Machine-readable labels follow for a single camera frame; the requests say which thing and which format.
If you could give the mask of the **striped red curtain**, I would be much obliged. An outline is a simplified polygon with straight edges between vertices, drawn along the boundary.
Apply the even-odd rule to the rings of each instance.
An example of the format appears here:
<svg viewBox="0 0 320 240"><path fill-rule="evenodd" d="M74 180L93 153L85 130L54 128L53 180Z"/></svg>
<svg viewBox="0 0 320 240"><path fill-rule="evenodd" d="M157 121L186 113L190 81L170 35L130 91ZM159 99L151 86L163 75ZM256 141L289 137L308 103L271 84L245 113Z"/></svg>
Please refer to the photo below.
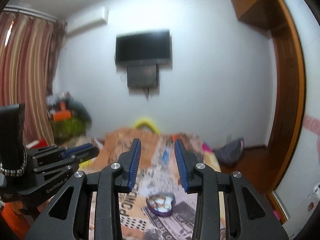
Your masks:
<svg viewBox="0 0 320 240"><path fill-rule="evenodd" d="M54 144L46 97L53 93L65 36L65 22L1 13L1 105L25 104L25 144L40 139Z"/></svg>

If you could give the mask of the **red box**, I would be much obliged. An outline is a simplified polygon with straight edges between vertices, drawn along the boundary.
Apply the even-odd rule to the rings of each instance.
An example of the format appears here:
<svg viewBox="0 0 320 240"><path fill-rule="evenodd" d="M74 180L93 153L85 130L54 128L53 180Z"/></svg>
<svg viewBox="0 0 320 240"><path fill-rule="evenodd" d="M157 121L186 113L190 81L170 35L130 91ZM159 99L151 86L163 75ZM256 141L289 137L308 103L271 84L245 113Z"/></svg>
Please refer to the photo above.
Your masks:
<svg viewBox="0 0 320 240"><path fill-rule="evenodd" d="M47 146L48 146L48 144L45 139L34 140L34 141L25 145L26 149L28 149L28 150L35 149L35 148L47 147Z"/></svg>

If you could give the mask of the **newspaper print bed blanket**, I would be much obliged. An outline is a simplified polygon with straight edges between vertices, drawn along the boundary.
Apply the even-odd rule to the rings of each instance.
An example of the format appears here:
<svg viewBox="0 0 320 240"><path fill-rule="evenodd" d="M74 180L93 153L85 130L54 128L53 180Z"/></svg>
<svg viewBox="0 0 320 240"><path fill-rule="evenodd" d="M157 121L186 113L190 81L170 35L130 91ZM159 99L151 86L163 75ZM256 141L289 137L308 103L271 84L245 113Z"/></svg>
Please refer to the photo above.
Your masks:
<svg viewBox="0 0 320 240"><path fill-rule="evenodd" d="M136 184L128 194L119 194L119 211L123 239L191 239L194 229L196 194L186 194L174 154L174 141L182 139L185 148L194 152L200 162L215 171L221 170L214 153L204 141L193 134L156 134L141 129L121 128L107 133L105 139L77 137L64 142L63 147L75 147L88 142L100 153L91 164L81 169L86 173L102 170L130 149L133 139L142 143ZM176 203L169 217L158 217L147 207L146 199L154 194L172 193Z"/></svg>

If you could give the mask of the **white air conditioner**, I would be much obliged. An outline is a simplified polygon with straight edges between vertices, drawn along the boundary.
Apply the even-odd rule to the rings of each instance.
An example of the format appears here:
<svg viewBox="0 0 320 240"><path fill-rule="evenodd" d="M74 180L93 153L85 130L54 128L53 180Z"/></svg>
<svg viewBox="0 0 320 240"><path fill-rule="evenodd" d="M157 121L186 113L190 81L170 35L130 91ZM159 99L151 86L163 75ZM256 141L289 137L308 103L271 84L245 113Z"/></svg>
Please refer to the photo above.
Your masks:
<svg viewBox="0 0 320 240"><path fill-rule="evenodd" d="M74 36L108 22L108 10L98 7L79 13L67 21L67 36Z"/></svg>

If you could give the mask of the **black wall television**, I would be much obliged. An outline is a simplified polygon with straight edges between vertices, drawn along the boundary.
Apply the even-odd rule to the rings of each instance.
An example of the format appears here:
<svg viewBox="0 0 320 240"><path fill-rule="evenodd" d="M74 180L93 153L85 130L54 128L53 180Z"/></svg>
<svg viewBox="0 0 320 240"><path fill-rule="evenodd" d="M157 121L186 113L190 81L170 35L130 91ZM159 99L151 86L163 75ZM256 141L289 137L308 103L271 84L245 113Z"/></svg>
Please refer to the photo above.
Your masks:
<svg viewBox="0 0 320 240"><path fill-rule="evenodd" d="M118 65L167 64L171 62L169 30L155 30L116 37Z"/></svg>

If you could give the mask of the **orange box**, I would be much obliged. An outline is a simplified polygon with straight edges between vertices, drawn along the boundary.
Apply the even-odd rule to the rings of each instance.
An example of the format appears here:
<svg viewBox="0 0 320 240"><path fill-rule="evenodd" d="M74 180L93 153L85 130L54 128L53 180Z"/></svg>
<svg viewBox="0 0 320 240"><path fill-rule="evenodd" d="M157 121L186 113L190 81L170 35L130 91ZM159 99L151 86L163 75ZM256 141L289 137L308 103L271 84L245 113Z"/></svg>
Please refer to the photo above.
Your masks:
<svg viewBox="0 0 320 240"><path fill-rule="evenodd" d="M72 117L71 111L67 109L66 103L60 101L60 110L55 112L52 117L54 122L63 121L70 119Z"/></svg>

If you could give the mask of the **dark backpack on floor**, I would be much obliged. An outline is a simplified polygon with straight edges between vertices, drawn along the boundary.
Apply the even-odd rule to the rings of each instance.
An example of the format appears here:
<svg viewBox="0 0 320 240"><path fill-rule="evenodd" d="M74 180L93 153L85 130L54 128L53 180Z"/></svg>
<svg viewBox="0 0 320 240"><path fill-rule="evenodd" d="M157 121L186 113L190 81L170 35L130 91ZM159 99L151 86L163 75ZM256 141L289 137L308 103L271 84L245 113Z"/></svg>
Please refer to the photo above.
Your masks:
<svg viewBox="0 0 320 240"><path fill-rule="evenodd" d="M221 148L213 149L217 161L223 165L233 166L241 158L244 151L244 138L239 138Z"/></svg>

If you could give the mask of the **brown upper wardrobe cabinets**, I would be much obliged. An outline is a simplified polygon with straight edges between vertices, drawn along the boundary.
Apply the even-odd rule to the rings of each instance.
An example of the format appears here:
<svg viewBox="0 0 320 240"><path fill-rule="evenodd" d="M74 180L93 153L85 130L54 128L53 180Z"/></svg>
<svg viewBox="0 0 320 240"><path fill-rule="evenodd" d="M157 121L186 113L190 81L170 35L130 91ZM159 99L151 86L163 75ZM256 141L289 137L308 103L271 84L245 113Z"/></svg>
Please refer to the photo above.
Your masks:
<svg viewBox="0 0 320 240"><path fill-rule="evenodd" d="M264 30L276 28L285 22L278 0L232 0L238 20Z"/></svg>

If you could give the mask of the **brown wooden door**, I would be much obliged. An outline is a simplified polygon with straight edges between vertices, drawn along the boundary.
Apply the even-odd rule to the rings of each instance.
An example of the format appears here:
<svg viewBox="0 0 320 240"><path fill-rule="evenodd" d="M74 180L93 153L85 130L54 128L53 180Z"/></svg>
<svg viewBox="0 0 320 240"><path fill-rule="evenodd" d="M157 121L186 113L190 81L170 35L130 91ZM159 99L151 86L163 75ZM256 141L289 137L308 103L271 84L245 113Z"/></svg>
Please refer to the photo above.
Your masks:
<svg viewBox="0 0 320 240"><path fill-rule="evenodd" d="M279 185L295 152L305 109L306 78L302 46L284 0L278 0L285 22L271 29L277 67L276 111L268 143L276 165L269 192Z"/></svg>

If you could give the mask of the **small black wall monitor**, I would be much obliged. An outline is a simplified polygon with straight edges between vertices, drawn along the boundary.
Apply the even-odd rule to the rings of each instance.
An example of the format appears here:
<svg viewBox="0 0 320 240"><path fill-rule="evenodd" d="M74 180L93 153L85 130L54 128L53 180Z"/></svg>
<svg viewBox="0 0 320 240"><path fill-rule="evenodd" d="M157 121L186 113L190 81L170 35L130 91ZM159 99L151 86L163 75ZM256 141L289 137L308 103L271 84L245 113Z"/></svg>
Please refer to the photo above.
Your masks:
<svg viewBox="0 0 320 240"><path fill-rule="evenodd" d="M158 66L128 66L127 86L129 88L156 88L158 86Z"/></svg>

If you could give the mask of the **purple heart-shaped tin box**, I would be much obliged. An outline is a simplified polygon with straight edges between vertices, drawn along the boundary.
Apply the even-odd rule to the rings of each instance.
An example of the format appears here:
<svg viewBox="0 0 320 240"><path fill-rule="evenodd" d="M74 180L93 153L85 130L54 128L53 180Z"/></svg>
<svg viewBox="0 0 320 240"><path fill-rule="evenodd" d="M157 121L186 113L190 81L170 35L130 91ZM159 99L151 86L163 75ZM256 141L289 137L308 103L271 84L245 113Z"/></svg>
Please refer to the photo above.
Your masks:
<svg viewBox="0 0 320 240"><path fill-rule="evenodd" d="M173 214L176 198L173 193L160 192L146 198L148 210L158 217L169 217Z"/></svg>

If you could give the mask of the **white sliding wardrobe door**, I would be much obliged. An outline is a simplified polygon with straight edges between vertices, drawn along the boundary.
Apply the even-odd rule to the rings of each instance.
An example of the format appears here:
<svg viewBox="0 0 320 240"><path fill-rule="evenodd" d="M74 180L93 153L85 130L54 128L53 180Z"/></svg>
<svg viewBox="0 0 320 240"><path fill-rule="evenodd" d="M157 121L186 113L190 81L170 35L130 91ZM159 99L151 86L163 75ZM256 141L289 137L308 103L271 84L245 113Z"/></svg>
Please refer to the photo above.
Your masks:
<svg viewBox="0 0 320 240"><path fill-rule="evenodd" d="M298 63L297 131L277 175L272 196L284 212L283 227L297 239L319 227L319 22L310 0L279 0Z"/></svg>

